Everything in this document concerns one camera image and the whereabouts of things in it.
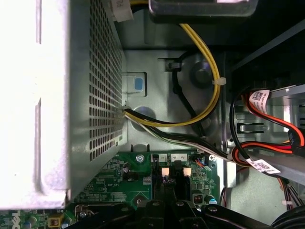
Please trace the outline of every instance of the capacitor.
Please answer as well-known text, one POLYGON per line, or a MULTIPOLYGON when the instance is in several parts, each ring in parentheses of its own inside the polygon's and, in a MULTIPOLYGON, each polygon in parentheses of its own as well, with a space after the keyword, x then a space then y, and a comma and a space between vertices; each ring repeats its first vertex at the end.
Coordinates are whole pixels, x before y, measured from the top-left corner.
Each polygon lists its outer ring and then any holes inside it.
POLYGON ((125 164, 123 165, 122 171, 123 171, 124 173, 128 173, 129 170, 130 170, 130 164, 129 164, 129 163, 125 163, 125 164))
POLYGON ((29 217, 22 225, 23 229, 31 229, 37 222, 37 219, 33 216, 29 217))
POLYGON ((72 223, 72 219, 71 218, 66 218, 62 225, 61 225, 61 228, 64 229, 64 228, 67 228, 68 226, 70 226, 72 223))
POLYGON ((208 202, 209 204, 217 204, 215 197, 213 197, 212 195, 205 196, 204 200, 205 200, 205 202, 208 202))

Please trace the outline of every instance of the black plastic housing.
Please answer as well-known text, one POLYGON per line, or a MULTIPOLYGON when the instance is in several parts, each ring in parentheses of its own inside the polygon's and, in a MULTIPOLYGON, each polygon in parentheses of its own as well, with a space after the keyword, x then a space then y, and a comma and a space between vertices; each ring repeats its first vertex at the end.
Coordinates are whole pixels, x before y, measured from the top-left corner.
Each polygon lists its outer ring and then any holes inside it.
POLYGON ((217 3, 216 0, 150 0, 149 11, 158 23, 200 23, 251 16, 258 0, 217 3))
MULTIPOLYGON (((299 130, 302 132, 303 136, 305 136, 305 130, 304 129, 299 129, 299 130)), ((295 131, 289 130, 288 137, 289 137, 292 153, 297 156, 305 157, 305 147, 300 146, 301 140, 299 136, 295 133, 295 131)))

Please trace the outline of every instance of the perforated metal grille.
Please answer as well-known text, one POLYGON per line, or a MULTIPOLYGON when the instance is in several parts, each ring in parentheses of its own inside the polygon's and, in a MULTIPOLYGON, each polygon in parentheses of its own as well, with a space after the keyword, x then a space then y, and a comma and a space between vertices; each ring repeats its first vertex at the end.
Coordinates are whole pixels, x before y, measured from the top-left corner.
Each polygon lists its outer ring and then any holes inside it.
POLYGON ((90 1, 90 161, 122 140, 122 54, 102 0, 90 1))

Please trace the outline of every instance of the yellow wire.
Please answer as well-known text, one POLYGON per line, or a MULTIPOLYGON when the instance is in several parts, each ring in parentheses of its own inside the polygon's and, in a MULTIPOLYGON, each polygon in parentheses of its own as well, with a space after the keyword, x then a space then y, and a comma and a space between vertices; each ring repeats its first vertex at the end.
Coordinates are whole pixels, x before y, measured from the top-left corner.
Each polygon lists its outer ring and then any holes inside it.
POLYGON ((132 5, 132 6, 134 6, 134 5, 142 5, 142 4, 148 4, 148 1, 145 1, 145 0, 130 1, 130 5, 132 5))
MULTIPOLYGON (((145 4, 144 2, 147 3, 147 1, 131 1, 131 5, 140 4, 139 2, 141 2, 141 4, 145 4)), ((214 81, 217 81, 220 78, 219 71, 218 71, 216 62, 215 62, 209 48, 207 47, 207 45, 204 43, 204 41, 200 38, 200 36, 188 24, 180 24, 180 26, 184 29, 184 31, 188 34, 188 36, 193 40, 193 42, 196 44, 198 49, 204 55, 205 59, 207 60, 207 62, 210 65, 210 68, 211 68, 211 71, 212 71, 212 74, 213 74, 213 79, 214 79, 214 81)), ((220 96, 220 88, 221 87, 219 85, 215 84, 212 99, 210 100, 206 109, 203 112, 201 112, 198 116, 196 116, 195 118, 192 118, 192 119, 190 119, 189 121, 186 121, 186 122, 176 123, 176 124, 160 124, 160 123, 155 123, 155 122, 140 119, 140 118, 138 118, 138 117, 126 112, 126 111, 124 113, 125 113, 125 115, 127 115, 131 119, 133 119, 134 121, 139 122, 139 123, 144 124, 144 125, 148 125, 148 126, 172 127, 172 126, 190 125, 190 124, 193 124, 197 121, 200 121, 201 119, 208 116, 208 114, 215 108, 215 106, 217 105, 217 101, 219 99, 219 96, 220 96)))

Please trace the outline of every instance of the white wire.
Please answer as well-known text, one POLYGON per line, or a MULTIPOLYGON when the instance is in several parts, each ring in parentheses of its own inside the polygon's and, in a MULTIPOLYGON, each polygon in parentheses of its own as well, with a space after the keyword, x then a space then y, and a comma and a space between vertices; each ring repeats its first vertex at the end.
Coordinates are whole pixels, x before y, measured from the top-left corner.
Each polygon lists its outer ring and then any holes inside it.
POLYGON ((143 124, 141 123, 138 123, 136 121, 134 121, 133 119, 131 119, 129 116, 125 115, 126 118, 128 118, 129 120, 131 120, 132 122, 138 124, 139 126, 141 126, 144 130, 146 130, 149 134, 151 134, 152 136, 156 137, 156 138, 159 138, 165 142, 169 142, 169 143, 172 143, 172 144, 178 144, 178 145, 187 145, 187 146, 191 146, 191 147, 194 147, 194 148, 197 148, 197 149, 200 149, 204 152, 207 152, 211 155, 214 155, 216 157, 219 157, 225 161, 229 161, 227 158, 223 157, 223 156, 220 156, 218 155, 217 153, 215 153, 213 150, 209 149, 209 148, 206 148, 204 146, 201 146, 199 144, 196 144, 196 143, 193 143, 193 142, 185 142, 185 141, 177 141, 177 140, 172 140, 172 139, 168 139, 168 138, 165 138, 165 137, 161 137, 161 136, 158 136, 156 135, 155 133, 151 132, 149 129, 147 129, 143 124))

